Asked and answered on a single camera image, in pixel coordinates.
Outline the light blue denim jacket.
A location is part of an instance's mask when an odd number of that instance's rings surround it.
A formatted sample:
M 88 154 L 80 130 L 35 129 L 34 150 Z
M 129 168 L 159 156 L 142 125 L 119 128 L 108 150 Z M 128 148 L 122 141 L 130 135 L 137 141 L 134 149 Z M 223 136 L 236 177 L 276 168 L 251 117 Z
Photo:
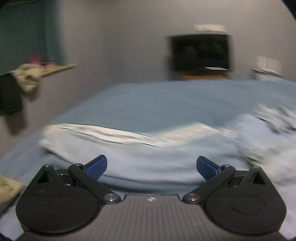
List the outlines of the light blue denim jacket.
M 260 166 L 277 185 L 295 181 L 295 112 L 283 106 L 259 106 L 216 128 L 188 123 L 146 134 L 50 125 L 40 144 L 71 164 L 106 156 L 100 181 L 121 192 L 175 193 L 195 187 L 202 182 L 196 170 L 199 156 L 238 170 Z

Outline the olive green pillow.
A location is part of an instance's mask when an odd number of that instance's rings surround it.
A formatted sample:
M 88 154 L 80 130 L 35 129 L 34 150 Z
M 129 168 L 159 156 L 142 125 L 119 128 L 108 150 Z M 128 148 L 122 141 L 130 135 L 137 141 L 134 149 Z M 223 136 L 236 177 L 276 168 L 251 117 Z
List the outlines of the olive green pillow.
M 23 192 L 26 185 L 10 178 L 0 177 L 0 214 L 4 214 Z

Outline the black garment on sill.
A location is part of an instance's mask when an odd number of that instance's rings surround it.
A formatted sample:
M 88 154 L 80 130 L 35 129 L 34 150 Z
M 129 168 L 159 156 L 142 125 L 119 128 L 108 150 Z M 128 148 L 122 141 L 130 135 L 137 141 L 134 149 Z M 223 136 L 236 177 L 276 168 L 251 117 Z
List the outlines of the black garment on sill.
M 11 135 L 16 136 L 26 127 L 22 91 L 11 73 L 1 75 L 1 117 Z

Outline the blue fleece bed blanket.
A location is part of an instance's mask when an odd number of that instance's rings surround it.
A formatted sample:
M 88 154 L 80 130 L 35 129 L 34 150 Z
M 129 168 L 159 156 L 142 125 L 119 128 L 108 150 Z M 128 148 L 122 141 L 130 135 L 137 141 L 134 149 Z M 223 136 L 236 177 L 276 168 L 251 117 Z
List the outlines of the blue fleece bed blanket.
M 295 109 L 295 83 L 206 80 L 119 84 L 75 106 L 52 124 L 94 125 L 143 134 L 188 123 L 216 128 L 251 114 L 260 105 Z M 45 164 L 68 168 L 71 163 L 41 147 L 41 138 L 42 130 L 38 130 L 7 153 L 1 159 L 1 174 L 28 184 Z M 169 194 L 184 195 L 193 188 Z M 121 196 L 156 194 L 112 190 Z

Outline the beige garment on sill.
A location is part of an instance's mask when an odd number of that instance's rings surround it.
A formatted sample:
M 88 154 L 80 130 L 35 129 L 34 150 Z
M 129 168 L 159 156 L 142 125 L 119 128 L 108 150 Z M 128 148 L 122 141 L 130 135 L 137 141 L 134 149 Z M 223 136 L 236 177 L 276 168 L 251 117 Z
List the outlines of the beige garment on sill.
M 45 68 L 38 64 L 22 64 L 9 73 L 16 79 L 19 87 L 25 95 L 33 95 L 43 78 Z

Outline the wooden window sill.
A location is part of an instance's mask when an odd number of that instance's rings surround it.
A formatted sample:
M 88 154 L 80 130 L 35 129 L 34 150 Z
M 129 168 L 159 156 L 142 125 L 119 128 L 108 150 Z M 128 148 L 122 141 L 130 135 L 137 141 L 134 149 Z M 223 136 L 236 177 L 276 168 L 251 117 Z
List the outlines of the wooden window sill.
M 52 75 L 54 73 L 58 73 L 58 72 L 68 70 L 68 69 L 71 69 L 71 68 L 75 68 L 75 67 L 77 67 L 76 64 L 68 64 L 68 65 L 63 65 L 63 66 L 58 65 L 58 66 L 46 67 L 42 71 L 42 76 L 45 77 L 45 76 Z

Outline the white wifi router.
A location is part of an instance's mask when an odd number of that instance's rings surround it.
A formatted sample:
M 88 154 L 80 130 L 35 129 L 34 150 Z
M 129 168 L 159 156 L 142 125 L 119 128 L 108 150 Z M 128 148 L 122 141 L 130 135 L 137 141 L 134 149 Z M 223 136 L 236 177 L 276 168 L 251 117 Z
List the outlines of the white wifi router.
M 256 66 L 251 69 L 256 75 L 267 75 L 274 77 L 281 77 L 282 75 L 282 64 L 280 60 L 267 58 L 257 55 Z

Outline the black television screen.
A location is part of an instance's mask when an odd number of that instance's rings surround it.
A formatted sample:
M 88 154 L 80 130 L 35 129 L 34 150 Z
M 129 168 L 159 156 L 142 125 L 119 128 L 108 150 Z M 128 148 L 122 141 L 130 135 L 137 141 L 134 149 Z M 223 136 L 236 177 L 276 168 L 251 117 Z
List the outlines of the black television screen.
M 187 34 L 168 37 L 170 68 L 180 74 L 232 70 L 232 37 L 228 34 Z

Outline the teal window curtain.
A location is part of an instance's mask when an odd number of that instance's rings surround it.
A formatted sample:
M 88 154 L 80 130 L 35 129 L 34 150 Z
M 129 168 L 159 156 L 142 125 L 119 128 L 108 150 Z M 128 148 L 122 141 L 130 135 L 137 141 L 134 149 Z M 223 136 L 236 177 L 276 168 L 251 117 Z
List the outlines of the teal window curtain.
M 64 65 L 61 1 L 1 1 L 1 74 L 39 61 Z

